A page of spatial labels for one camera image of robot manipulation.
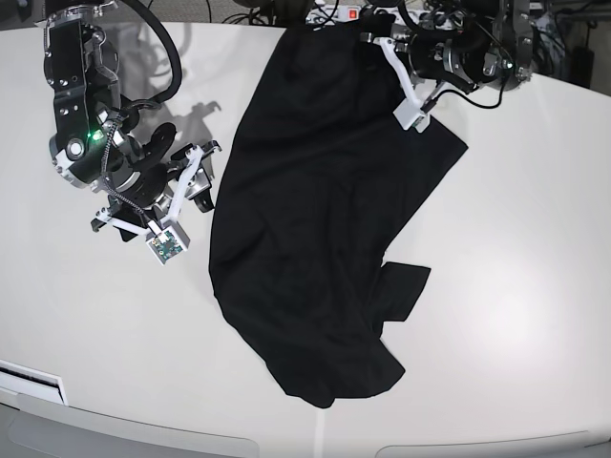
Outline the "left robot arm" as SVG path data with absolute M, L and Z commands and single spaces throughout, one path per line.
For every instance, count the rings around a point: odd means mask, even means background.
M 532 75 L 534 32 L 529 1 L 398 1 L 403 31 L 393 37 L 421 80 L 469 94 L 481 87 L 511 91 Z

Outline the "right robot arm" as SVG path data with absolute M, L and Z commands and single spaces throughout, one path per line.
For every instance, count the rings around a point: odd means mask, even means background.
M 168 153 L 177 128 L 159 125 L 142 143 L 132 131 L 143 111 L 157 111 L 182 82 L 179 51 L 158 18 L 141 2 L 127 7 L 149 26 L 169 58 L 168 87 L 145 98 L 122 93 L 119 56 L 108 33 L 95 21 L 115 1 L 45 1 L 42 4 L 44 75 L 53 89 L 56 132 L 50 140 L 53 167 L 72 186 L 102 191 L 106 207 L 91 221 L 94 232 L 113 226 L 129 241 L 148 236 L 178 216 L 185 201 L 207 213 L 214 208 L 211 177 L 203 161 L 219 150 L 211 140 L 201 155 L 187 145 Z

